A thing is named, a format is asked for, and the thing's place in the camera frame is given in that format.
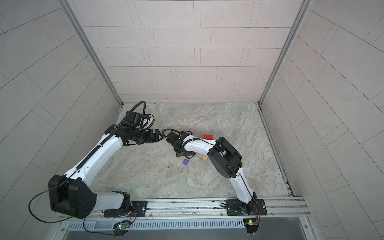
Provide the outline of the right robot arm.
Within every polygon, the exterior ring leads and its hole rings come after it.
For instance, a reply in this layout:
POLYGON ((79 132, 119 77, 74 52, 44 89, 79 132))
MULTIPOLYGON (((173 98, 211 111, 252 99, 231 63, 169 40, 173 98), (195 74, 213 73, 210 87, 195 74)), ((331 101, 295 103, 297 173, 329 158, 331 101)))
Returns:
POLYGON ((163 135, 178 158, 191 159, 201 154, 208 157, 221 176, 230 180, 237 198, 221 204, 229 216, 256 216, 259 219, 267 215, 264 200, 257 197, 246 179, 241 154, 227 139, 206 140, 193 136, 190 131, 174 129, 164 129, 163 135))

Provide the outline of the red wood block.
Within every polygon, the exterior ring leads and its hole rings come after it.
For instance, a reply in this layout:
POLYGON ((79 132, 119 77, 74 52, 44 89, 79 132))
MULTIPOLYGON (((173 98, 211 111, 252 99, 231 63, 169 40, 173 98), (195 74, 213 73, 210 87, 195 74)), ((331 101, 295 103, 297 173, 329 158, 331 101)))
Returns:
POLYGON ((214 136, 212 135, 204 135, 205 140, 214 140, 214 136))

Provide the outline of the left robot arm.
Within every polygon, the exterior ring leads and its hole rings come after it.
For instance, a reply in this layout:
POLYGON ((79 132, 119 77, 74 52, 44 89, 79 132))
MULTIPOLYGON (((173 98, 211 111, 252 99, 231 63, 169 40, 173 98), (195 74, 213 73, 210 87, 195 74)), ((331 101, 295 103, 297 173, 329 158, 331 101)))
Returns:
POLYGON ((96 194, 90 186, 112 155, 121 147, 157 143, 163 139, 153 130, 155 117, 128 111, 118 125, 111 125, 96 146, 64 175, 54 175, 48 183, 51 210, 77 219, 102 211, 126 217, 133 211, 125 192, 96 194))

